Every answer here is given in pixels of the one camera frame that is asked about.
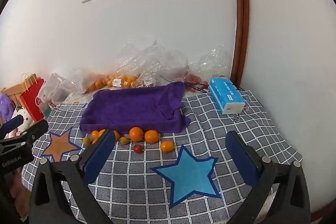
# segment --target gray plaid bedsheet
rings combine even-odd
[[[302,156],[279,134],[262,105],[251,92],[241,91],[247,107],[239,115],[222,115],[210,93],[182,99],[181,111],[191,119],[182,133],[161,133],[161,140],[175,143],[175,151],[162,153],[159,143],[144,146],[143,154],[132,152],[133,144],[117,143],[102,168],[96,182],[88,188],[114,224],[207,224],[232,217],[248,195],[251,187],[244,184],[225,147],[226,133],[236,130],[260,156],[268,155],[272,161],[289,164],[301,161]],[[70,139],[83,148],[85,137],[79,122],[85,104],[60,105],[50,117],[49,131],[61,134],[73,127]],[[50,137],[43,135],[34,143],[35,160],[23,168],[23,184],[31,190],[37,166]],[[181,145],[197,158],[218,158],[212,179],[222,199],[193,195],[169,210],[170,184],[154,173],[150,167],[174,163]],[[63,156],[67,160],[72,154]],[[71,201],[71,208],[81,221],[82,214],[66,182],[63,188]]]

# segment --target orange star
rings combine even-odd
[[[81,148],[70,142],[71,129],[64,131],[61,135],[49,132],[50,144],[43,151],[42,156],[52,156],[54,161],[61,161],[63,154],[80,150]]]

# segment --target blue tissue box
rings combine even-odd
[[[229,79],[211,78],[209,90],[222,114],[242,112],[245,101]]]

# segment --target red paper bag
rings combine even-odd
[[[25,92],[20,95],[23,106],[28,111],[34,122],[38,122],[44,118],[43,113],[37,106],[37,95],[44,83],[43,79],[38,79],[36,83],[30,86]]]

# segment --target product label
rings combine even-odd
[[[112,86],[116,86],[116,87],[121,88],[121,79],[114,79],[112,81]]]
[[[145,86],[149,86],[150,84],[153,84],[153,81],[151,79],[144,79],[143,83]]]

